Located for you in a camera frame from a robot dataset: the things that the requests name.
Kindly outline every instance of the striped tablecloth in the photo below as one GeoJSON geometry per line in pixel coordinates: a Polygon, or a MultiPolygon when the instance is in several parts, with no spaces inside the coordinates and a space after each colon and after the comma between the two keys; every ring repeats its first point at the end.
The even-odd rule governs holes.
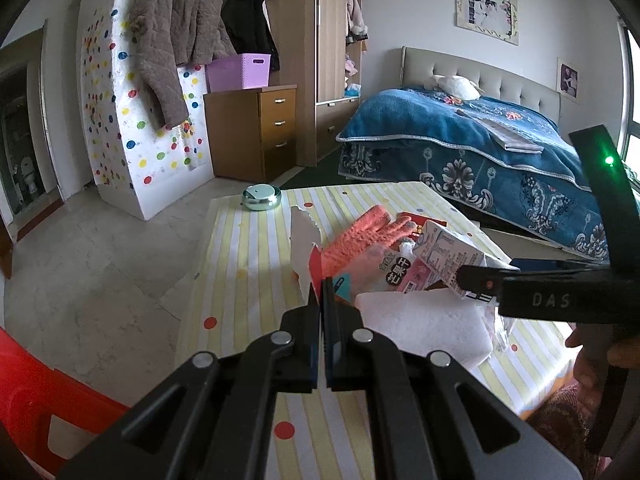
{"type": "MultiPolygon", "coordinates": [[[[305,208],[331,241],[375,204],[392,214],[409,211],[446,220],[471,233],[486,252],[509,257],[479,228],[420,182],[357,184],[283,191],[282,206],[252,212],[239,196],[213,200],[193,269],[193,288],[178,337],[176,366],[197,351],[223,357],[276,330],[284,311],[303,304],[290,266],[290,208],[305,208]]],[[[564,348],[566,323],[519,320],[511,349],[492,355],[472,373],[520,416],[571,377],[576,352],[564,348]]],[[[364,394],[279,394],[267,479],[374,479],[364,394]]]]}

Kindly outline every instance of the person's hand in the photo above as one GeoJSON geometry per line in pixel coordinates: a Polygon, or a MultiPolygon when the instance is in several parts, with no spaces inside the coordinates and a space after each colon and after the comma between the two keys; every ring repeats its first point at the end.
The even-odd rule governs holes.
{"type": "MultiPolygon", "coordinates": [[[[567,348],[576,348],[583,344],[580,329],[577,328],[564,342],[567,348]]],[[[626,339],[611,346],[607,352],[610,365],[620,368],[640,368],[640,336],[626,339]]],[[[574,365],[574,377],[578,381],[578,400],[590,412],[595,412],[602,399],[602,385],[597,384],[596,365],[588,360],[580,350],[574,365]]]]}

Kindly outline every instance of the pink glove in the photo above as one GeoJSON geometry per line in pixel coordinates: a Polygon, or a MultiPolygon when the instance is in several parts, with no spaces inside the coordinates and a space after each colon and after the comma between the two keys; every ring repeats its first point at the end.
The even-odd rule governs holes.
{"type": "Polygon", "coordinates": [[[391,247],[416,228],[408,216],[402,216],[393,223],[390,221],[391,215],[381,205],[375,205],[364,213],[322,251],[322,277],[335,276],[371,244],[391,247]]]}

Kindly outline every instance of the upholstered headboard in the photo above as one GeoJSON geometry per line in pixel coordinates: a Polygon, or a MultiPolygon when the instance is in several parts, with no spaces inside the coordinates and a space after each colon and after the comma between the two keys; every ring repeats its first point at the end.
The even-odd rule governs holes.
{"type": "Polygon", "coordinates": [[[420,86],[432,75],[461,75],[484,95],[531,108],[558,124],[560,94],[551,88],[495,66],[433,50],[402,48],[401,83],[420,86]]]}

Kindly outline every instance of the framed picture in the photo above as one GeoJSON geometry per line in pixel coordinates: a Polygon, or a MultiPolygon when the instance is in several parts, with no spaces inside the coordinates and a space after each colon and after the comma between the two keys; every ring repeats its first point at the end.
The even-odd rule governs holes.
{"type": "Polygon", "coordinates": [[[562,59],[558,58],[558,80],[556,81],[556,90],[561,95],[571,99],[571,101],[578,101],[578,75],[579,70],[562,59]]]}
{"type": "Polygon", "coordinates": [[[517,0],[456,0],[456,25],[518,44],[517,0]]]}

